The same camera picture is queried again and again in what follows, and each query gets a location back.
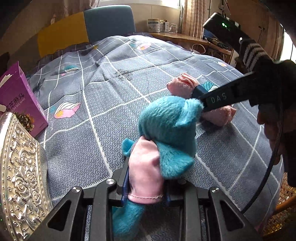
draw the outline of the pink plush toy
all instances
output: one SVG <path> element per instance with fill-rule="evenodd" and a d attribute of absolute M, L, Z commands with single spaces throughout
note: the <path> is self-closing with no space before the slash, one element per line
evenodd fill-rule
<path fill-rule="evenodd" d="M 197 79 L 183 73 L 181 76 L 175 77 L 167 83 L 167 88 L 172 95 L 189 99 L 191 98 L 194 88 L 198 85 L 199 82 Z M 223 126 L 233 119 L 235 113 L 236 109 L 228 105 L 209 112 L 204 112 L 201 117 L 217 126 Z"/>

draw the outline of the bed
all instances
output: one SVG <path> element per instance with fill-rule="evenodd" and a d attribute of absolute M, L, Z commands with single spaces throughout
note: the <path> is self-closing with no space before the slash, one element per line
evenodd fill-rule
<path fill-rule="evenodd" d="M 122 167 L 122 140 L 138 137 L 141 111 L 169 95 L 166 83 L 183 72 L 217 86 L 242 76 L 220 59 L 144 34 L 72 45 L 38 62 L 28 81 L 49 122 L 37 140 L 47 154 L 54 205 L 73 186 L 96 186 Z M 236 115 L 224 127 L 203 119 L 197 123 L 195 163 L 184 178 L 202 188 L 218 186 L 242 209 L 262 180 L 271 150 L 263 126 L 256 121 L 257 107 L 248 102 L 234 107 Z M 273 167 L 262 193 L 245 214 L 256 228 L 273 212 L 283 169 L 282 163 Z M 177 237 L 178 210 L 155 205 L 148 208 L 135 240 Z"/>

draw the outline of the black cable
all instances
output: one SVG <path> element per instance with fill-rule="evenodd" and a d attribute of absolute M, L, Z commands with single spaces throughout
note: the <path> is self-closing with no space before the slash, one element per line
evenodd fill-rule
<path fill-rule="evenodd" d="M 258 198 L 259 194 L 261 193 L 261 191 L 263 190 L 268 177 L 271 173 L 272 167 L 274 165 L 274 161 L 275 158 L 278 156 L 278 149 L 279 149 L 279 144 L 280 144 L 280 140 L 281 140 L 281 135 L 283 132 L 283 119 L 284 119 L 284 113 L 283 113 L 283 103 L 282 103 L 282 83 L 279 85 L 279 117 L 280 117 L 280 122 L 279 122 L 279 131 L 276 137 L 276 143 L 274 146 L 274 150 L 272 151 L 271 154 L 271 158 L 270 158 L 270 162 L 267 166 L 267 170 L 266 173 L 257 189 L 257 191 L 255 192 L 255 194 L 253 195 L 253 197 L 251 198 L 251 200 L 247 203 L 247 205 L 243 208 L 243 210 L 241 211 L 242 214 L 244 214 L 250 207 L 251 205 L 255 202 L 255 200 Z"/>

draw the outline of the white grid line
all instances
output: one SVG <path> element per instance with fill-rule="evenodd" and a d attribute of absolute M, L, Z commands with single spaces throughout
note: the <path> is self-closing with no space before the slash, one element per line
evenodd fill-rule
<path fill-rule="evenodd" d="M 227 193 L 226 188 L 223 186 L 223 184 L 218 180 L 218 178 L 215 176 L 215 174 L 210 170 L 210 168 L 206 165 L 205 162 L 197 155 L 195 154 L 195 158 L 200 162 L 201 165 L 207 170 L 207 172 L 211 175 L 211 177 L 214 179 L 214 181 L 220 186 L 220 188 L 223 190 L 223 192 L 227 195 L 227 197 L 232 201 L 232 203 L 240 210 L 240 208 L 235 203 L 235 200 L 233 200 L 232 196 Z"/>
<path fill-rule="evenodd" d="M 163 48 L 163 49 L 173 49 L 173 48 L 177 48 L 177 47 L 172 47 L 172 48 L 170 48 L 170 47 L 167 47 L 167 48 L 165 48 L 165 47 L 161 47 L 161 48 Z M 149 53 L 156 52 L 156 51 L 158 51 L 158 50 L 161 50 L 161 49 L 156 49 L 156 48 L 154 48 L 154 49 L 151 50 L 150 52 L 145 53 L 145 55 L 146 55 L 146 54 L 149 54 Z M 81 63 L 83 64 L 83 63 L 89 61 L 89 60 L 92 59 L 94 56 L 90 57 L 88 60 L 86 60 L 86 61 L 84 61 L 84 62 L 81 62 Z M 114 64 L 114 63 L 119 63 L 119 62 L 122 62 L 122 61 L 130 60 L 130 59 L 134 59 L 134 58 L 138 58 L 138 57 L 140 57 L 140 56 L 138 55 L 138 56 L 135 56 L 135 57 L 126 58 L 126 59 L 122 59 L 122 60 L 114 61 L 114 62 L 111 62 L 111 63 L 113 63 L 113 64 Z M 63 64 L 77 64 L 77 63 L 66 62 L 66 63 L 62 63 L 62 65 L 63 65 Z"/>
<path fill-rule="evenodd" d="M 79 91 L 79 92 L 77 92 L 77 93 L 75 93 L 75 94 L 69 94 L 69 95 L 64 95 L 64 96 L 62 96 L 57 102 L 59 102 L 60 100 L 62 100 L 64 97 L 66 97 L 66 96 L 74 96 L 74 95 L 77 95 L 77 94 L 79 94 L 79 93 L 81 93 L 82 91 Z M 46 111 L 47 109 L 49 109 L 49 108 L 51 108 L 52 106 L 54 106 L 57 102 L 55 102 L 54 104 L 52 104 L 50 107 L 48 107 L 48 108 L 46 108 L 44 111 Z"/>
<path fill-rule="evenodd" d="M 102 181 L 105 181 L 106 179 L 111 178 L 111 177 L 112 177 L 112 176 L 102 177 L 102 178 L 100 178 L 98 181 L 94 182 L 93 184 L 89 184 L 89 185 L 86 185 L 86 186 L 82 186 L 81 188 L 82 188 L 82 189 L 87 189 L 87 188 L 95 187 L 95 186 L 97 186 L 98 184 L 100 184 Z M 58 200 L 58 199 L 60 199 L 60 198 L 63 198 L 67 193 L 68 193 L 68 192 L 63 193 L 63 194 L 60 194 L 60 195 L 57 195 L 57 196 L 53 197 L 53 198 L 51 199 L 51 201 L 55 201 L 55 200 Z"/>
<path fill-rule="evenodd" d="M 41 80 L 41 75 L 42 75 L 42 68 L 41 68 L 41 70 L 40 70 L 40 77 L 39 77 L 39 80 L 38 80 L 38 83 L 37 83 L 37 87 L 38 87 L 38 85 L 39 85 L 39 82 L 40 82 L 40 80 Z"/>
<path fill-rule="evenodd" d="M 180 60 L 179 58 L 177 58 L 176 56 L 174 56 L 171 52 L 169 52 L 169 51 L 167 51 L 166 49 L 163 49 L 163 50 L 165 50 L 166 52 L 168 52 L 170 55 L 172 55 L 174 58 L 176 58 L 178 61 L 181 61 L 181 62 L 183 62 L 185 65 L 187 65 L 187 66 L 189 66 L 189 67 L 191 67 L 191 68 L 193 68 L 194 70 L 196 70 L 193 66 L 191 66 L 191 65 L 189 65 L 189 64 L 187 64 L 187 63 L 185 63 L 185 61 L 187 60 Z M 201 74 L 200 76 L 198 76 L 196 79 L 199 79 L 200 77 L 202 77 L 202 76 L 204 76 L 204 77 L 206 77 L 206 76 L 209 76 L 210 74 L 212 74 L 212 73 L 214 73 L 214 72 L 218 72 L 218 73 L 224 73 L 224 72 L 227 72 L 227 71 L 232 71 L 232 70 L 234 70 L 234 69 L 232 69 L 232 70 L 229 70 L 229 69 L 227 69 L 227 68 L 225 68 L 226 70 L 225 71 L 218 71 L 218 70 L 214 70 L 214 71 L 212 71 L 211 73 L 209 73 L 209 74 L 207 74 L 207 75 L 203 75 L 203 74 Z"/>
<path fill-rule="evenodd" d="M 107 37 L 106 40 L 103 41 L 102 43 L 98 44 L 98 46 L 101 45 L 101 44 L 103 44 L 103 43 L 105 43 L 109 38 L 111 38 L 111 37 Z M 71 58 L 78 58 L 78 57 L 76 57 L 76 56 L 70 56 L 70 55 L 67 55 L 67 56 L 68 56 L 68 57 L 71 57 Z"/>
<path fill-rule="evenodd" d="M 259 139 L 259 136 L 260 136 L 260 133 L 261 133 L 261 126 L 260 126 L 260 130 L 258 132 L 258 135 L 257 135 L 257 138 L 256 138 L 256 141 L 255 141 L 255 144 L 252 148 L 252 152 L 251 152 L 251 155 L 249 156 L 247 162 L 245 163 L 244 165 L 244 168 L 242 169 L 242 171 L 240 172 L 240 174 L 237 176 L 237 178 L 235 179 L 235 182 L 231 185 L 231 187 L 228 189 L 228 192 L 231 191 L 231 189 L 234 187 L 234 185 L 237 183 L 237 181 L 240 179 L 241 175 L 243 174 L 243 172 L 245 171 L 247 165 L 249 164 L 252 156 L 253 156 L 253 153 L 254 153 L 254 149 L 256 148 L 256 145 L 257 145 L 257 142 L 258 142 L 258 139 Z"/>
<path fill-rule="evenodd" d="M 236 77 L 239 78 L 240 76 L 238 76 L 238 75 L 236 75 L 234 72 L 232 72 L 233 70 L 235 70 L 235 69 L 232 69 L 230 72 L 233 73 Z"/>
<path fill-rule="evenodd" d="M 41 74 L 41 73 L 40 73 L 40 74 L 35 73 L 35 74 L 33 74 L 31 77 L 33 77 L 34 75 L 45 75 L 45 74 L 48 74 L 48 73 L 50 73 L 50 72 L 51 72 L 51 71 L 48 71 L 48 72 L 43 73 L 43 74 Z"/>
<path fill-rule="evenodd" d="M 188 60 L 188 59 L 190 59 L 190 58 L 192 58 L 192 57 L 194 57 L 194 56 L 191 56 L 191 57 L 189 57 L 189 58 L 187 58 L 187 59 L 185 59 L 185 60 L 180 60 L 180 62 L 185 62 L 186 60 Z M 179 62 L 179 61 L 174 61 L 174 62 L 171 62 L 171 63 L 168 63 L 168 64 L 163 64 L 163 65 L 161 65 L 161 66 L 166 66 L 166 65 L 170 65 L 170 64 L 173 64 L 173 63 L 177 63 L 177 62 Z M 91 66 L 88 66 L 88 67 L 86 67 L 86 68 L 84 68 L 83 70 L 86 70 L 87 68 L 90 68 L 90 67 L 92 67 L 93 65 L 95 65 L 95 64 L 98 64 L 99 66 L 100 66 L 100 64 L 110 64 L 109 62 L 102 62 L 102 63 L 97 63 L 97 62 L 95 62 L 94 64 L 92 64 Z M 147 70 L 147 69 L 152 69 L 152 68 L 159 68 L 158 66 L 152 66 L 152 67 L 148 67 L 148 68 L 145 68 L 145 70 Z M 143 69 L 138 69 L 138 70 L 135 70 L 135 71 L 132 71 L 131 73 L 136 73 L 136 72 L 138 72 L 138 71 L 141 71 L 141 70 L 143 70 Z M 78 70 L 78 71 L 75 71 L 74 73 L 72 73 L 72 74 L 69 74 L 69 75 L 65 75 L 65 76 L 62 76 L 62 77 L 60 77 L 60 79 L 62 79 L 62 78 L 64 78 L 64 77 L 68 77 L 68 76 L 70 76 L 70 75 L 74 75 L 74 74 L 77 74 L 78 72 L 80 72 L 81 70 Z M 49 80 L 44 80 L 44 82 L 46 82 L 46 81 L 55 81 L 55 80 L 57 80 L 57 79 L 49 79 Z"/>
<path fill-rule="evenodd" d="M 128 45 L 128 46 L 131 48 L 131 50 L 132 50 L 137 56 L 139 56 L 139 55 L 134 51 L 134 49 L 129 45 L 129 42 L 130 42 L 130 41 L 128 41 L 128 42 L 124 42 L 123 40 L 121 40 L 121 39 L 119 39 L 119 38 L 115 38 L 115 37 L 111 37 L 111 38 L 118 39 L 118 40 L 120 40 L 121 42 L 123 42 L 124 45 Z M 149 64 L 153 65 L 154 67 L 156 67 L 156 68 L 159 69 L 160 71 L 164 72 L 166 75 L 168 75 L 168 76 L 170 76 L 171 78 L 173 78 L 172 75 L 170 75 L 170 74 L 167 73 L 166 71 L 162 70 L 159 66 L 156 66 L 155 64 L 151 63 L 149 60 L 143 58 L 142 56 L 139 56 L 139 57 L 140 57 L 141 59 L 145 60 L 146 62 L 148 62 Z"/>
<path fill-rule="evenodd" d="M 149 94 L 145 95 L 144 97 L 147 97 L 147 96 L 150 96 L 150 95 L 153 95 L 153 94 L 156 94 L 156 93 L 162 92 L 162 91 L 164 91 L 164 90 L 167 90 L 167 88 L 163 88 L 163 89 L 161 89 L 161 90 L 154 91 L 154 92 L 152 92 L 152 93 L 149 93 Z M 101 116 L 101 115 L 104 115 L 104 114 L 110 112 L 111 110 L 116 109 L 117 107 L 127 105 L 127 104 L 129 104 L 129 103 L 132 103 L 132 102 L 137 101 L 137 100 L 140 100 L 140 99 L 143 99 L 143 97 L 139 97 L 139 98 L 133 99 L 133 100 L 131 100 L 131 101 L 128 101 L 128 102 L 126 102 L 126 103 L 121 103 L 121 104 L 119 104 L 119 105 L 116 105 L 116 106 L 114 106 L 114 107 L 112 107 L 112 108 L 110 108 L 110 109 L 108 109 L 108 110 L 106 110 L 106 111 L 104 111 L 104 112 L 102 112 L 102 113 L 99 113 L 99 114 L 93 116 L 92 118 L 94 119 L 94 118 L 96 118 L 96 117 L 98 117 L 98 116 Z M 71 127 L 71 128 L 58 130 L 58 131 L 56 131 L 55 133 L 53 133 L 53 134 L 51 135 L 51 137 L 49 137 L 48 139 L 46 139 L 45 142 L 49 141 L 54 135 L 56 135 L 56 134 L 58 134 L 58 133 L 60 133 L 60 132 L 73 130 L 74 128 L 76 128 L 76 127 L 78 127 L 78 126 L 81 126 L 82 124 L 84 124 L 84 123 L 87 122 L 87 121 L 89 121 L 89 119 L 86 119 L 86 120 L 84 120 L 83 122 L 81 122 L 81 123 L 79 123 L 79 124 L 77 124 L 77 125 L 75 125 L 75 126 L 73 126 L 73 127 Z"/>
<path fill-rule="evenodd" d="M 107 56 L 105 56 L 105 58 L 108 60 L 108 62 L 110 63 L 110 65 L 111 65 L 111 67 L 119 74 L 119 75 L 121 75 L 122 77 L 124 77 L 125 79 L 126 79 L 126 77 L 124 76 L 124 75 L 122 75 L 114 66 L 113 66 L 113 64 L 111 64 L 111 62 L 110 62 L 110 60 L 109 60 L 109 58 L 107 57 Z M 150 102 L 150 100 L 148 100 L 130 81 L 128 81 L 127 79 L 126 79 L 126 81 L 128 82 L 128 84 L 139 94 L 139 95 L 141 95 L 148 103 L 151 103 Z"/>
<path fill-rule="evenodd" d="M 250 112 L 244 105 L 243 103 L 240 102 L 240 104 L 246 109 L 247 112 L 249 112 L 254 118 L 255 120 L 257 120 L 257 118 L 252 114 L 252 112 Z"/>
<path fill-rule="evenodd" d="M 84 103 L 85 103 L 85 106 L 86 106 L 86 110 L 87 110 L 87 113 L 88 113 L 88 116 L 89 116 L 89 120 L 90 120 L 90 123 L 91 123 L 91 127 L 93 129 L 93 132 L 94 132 L 94 135 L 95 135 L 95 138 L 96 138 L 96 142 L 98 144 L 98 147 L 100 149 L 100 152 L 101 152 L 101 155 L 102 155 L 102 158 L 103 158 L 103 161 L 105 163 L 105 166 L 109 172 L 110 175 L 113 174 L 113 171 L 111 170 L 110 168 L 110 165 L 107 161 L 107 158 L 106 158 L 106 155 L 105 155 L 105 152 L 103 150 L 103 147 L 102 147 L 102 144 L 101 144 L 101 141 L 98 137 L 98 133 L 96 132 L 96 128 L 94 126 L 94 122 L 92 120 L 92 117 L 91 117 L 91 113 L 90 113 L 90 110 L 89 110 L 89 106 L 87 104 L 87 100 L 86 100 L 86 97 L 85 97 L 85 92 L 84 92 L 84 76 L 83 76 L 83 67 L 82 67 L 82 63 L 80 61 L 80 57 L 79 57 L 79 62 L 80 62 L 80 66 L 81 66 L 81 69 L 82 69 L 82 75 L 81 75 L 81 80 L 82 80 L 82 85 L 83 85 L 83 89 L 82 89 L 82 95 L 83 95 L 83 99 L 84 99 Z"/>
<path fill-rule="evenodd" d="M 240 133 L 240 135 L 242 136 L 242 138 L 246 141 L 246 143 L 250 146 L 250 147 L 252 147 L 252 148 L 254 148 L 252 145 L 251 145 L 251 143 L 250 142 L 248 142 L 248 140 L 243 136 L 243 134 L 239 131 L 239 129 L 231 122 L 231 124 L 236 128 L 236 130 Z M 260 160 L 262 161 L 262 163 L 264 164 L 264 166 L 267 168 L 267 165 L 266 165 L 266 163 L 263 161 L 263 159 L 262 159 L 262 157 L 260 156 L 260 154 L 257 152 L 257 150 L 254 148 L 254 152 L 259 156 L 259 158 L 260 158 Z M 273 172 L 271 172 L 270 173 L 272 176 L 273 176 L 273 178 L 275 179 L 275 181 L 277 182 L 277 184 L 279 184 L 279 181 L 277 180 L 277 178 L 275 177 L 275 175 L 273 174 Z"/>
<path fill-rule="evenodd" d="M 58 73 L 58 76 L 57 76 L 57 84 L 58 84 L 58 82 L 59 82 L 59 73 Z M 50 94 L 51 94 L 51 92 L 52 91 L 50 91 L 50 93 L 49 93 L 49 95 L 48 95 L 48 106 L 50 106 Z M 47 121 L 48 121 L 48 116 L 49 116 L 49 108 L 48 108 L 48 110 L 47 110 Z M 46 142 L 45 142 L 45 140 L 46 140 L 46 132 L 47 132 L 47 128 L 45 129 L 45 131 L 44 131 L 44 142 L 43 142 L 43 149 L 45 150 L 45 144 L 46 144 Z"/>
<path fill-rule="evenodd" d="M 283 160 L 281 160 L 281 166 L 280 166 L 280 168 L 279 168 L 280 170 L 281 170 L 282 165 L 283 165 Z M 272 201 L 274 200 L 275 196 L 277 195 L 277 193 L 278 193 L 278 191 L 279 191 L 279 188 L 280 188 L 280 184 L 278 185 L 278 187 L 277 187 L 277 189 L 276 189 L 276 192 L 274 193 L 274 195 L 273 195 L 273 197 L 272 197 L 272 199 L 271 199 L 271 201 L 270 201 L 270 203 L 269 203 L 269 205 L 268 205 L 268 209 L 267 209 L 267 211 L 266 211 L 266 213 L 265 213 L 265 215 L 264 215 L 264 218 L 262 219 L 261 222 L 263 222 L 263 221 L 265 220 L 265 218 L 266 218 L 266 216 L 267 216 L 267 214 L 268 214 L 268 212 L 269 212 L 270 206 L 271 206 L 271 204 L 272 204 Z"/>

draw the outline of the purple box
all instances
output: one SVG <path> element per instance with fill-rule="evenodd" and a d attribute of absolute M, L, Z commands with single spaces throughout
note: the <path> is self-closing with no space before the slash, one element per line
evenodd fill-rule
<path fill-rule="evenodd" d="M 6 111 L 14 113 L 31 136 L 37 136 L 48 126 L 42 107 L 32 92 L 26 76 L 16 62 L 0 78 L 12 75 L 0 87 L 0 104 Z"/>

